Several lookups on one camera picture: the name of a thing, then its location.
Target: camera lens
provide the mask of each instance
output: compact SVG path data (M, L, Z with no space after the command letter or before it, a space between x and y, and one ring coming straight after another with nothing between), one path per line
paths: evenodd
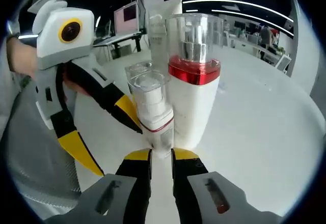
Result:
M64 41L71 42L78 36L79 32L80 32L79 23L71 22L63 28L61 32L61 37Z

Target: red stripe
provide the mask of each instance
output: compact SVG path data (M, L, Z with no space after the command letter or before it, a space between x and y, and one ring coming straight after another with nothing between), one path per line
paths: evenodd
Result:
M148 131L150 132L158 132L160 130L162 130L164 127L166 127L172 120L173 120L174 116L172 117L171 120L169 120L168 122L166 122L164 125L162 125L160 128L156 129L156 130L151 130L151 129L148 129L142 122L141 120L139 120L139 122L141 123L141 125Z

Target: small white bottle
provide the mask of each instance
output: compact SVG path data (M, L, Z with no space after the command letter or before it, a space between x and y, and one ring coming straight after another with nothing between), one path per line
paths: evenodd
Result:
M174 110L175 146L193 149L207 125L220 80L221 65L212 57L217 18L189 13L166 19L168 98Z
M126 68L128 84L137 106L143 135L153 152L164 158L171 153L174 143L173 109L166 99L168 80L145 63Z

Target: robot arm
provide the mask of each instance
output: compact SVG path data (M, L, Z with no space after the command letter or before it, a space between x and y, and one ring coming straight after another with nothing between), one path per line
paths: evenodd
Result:
M48 224L145 223L151 196L151 150L128 154L115 175L107 174L80 196L77 206ZM217 172L208 172L198 155L171 150L173 195L180 223L277 224L281 218L247 203L243 190Z
M33 24L33 32L39 34L35 75L37 108L48 128L55 130L61 146L83 166L103 176L65 104L63 64L68 78L84 88L103 109L134 131L142 131L134 105L106 76L91 53L93 13L66 6L66 2L48 1Z

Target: red bottle collar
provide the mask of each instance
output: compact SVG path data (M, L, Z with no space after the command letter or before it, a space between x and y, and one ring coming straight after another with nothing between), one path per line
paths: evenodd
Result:
M220 76L221 64L212 59L208 63L195 63L173 56L169 61L169 73L186 83L205 85Z

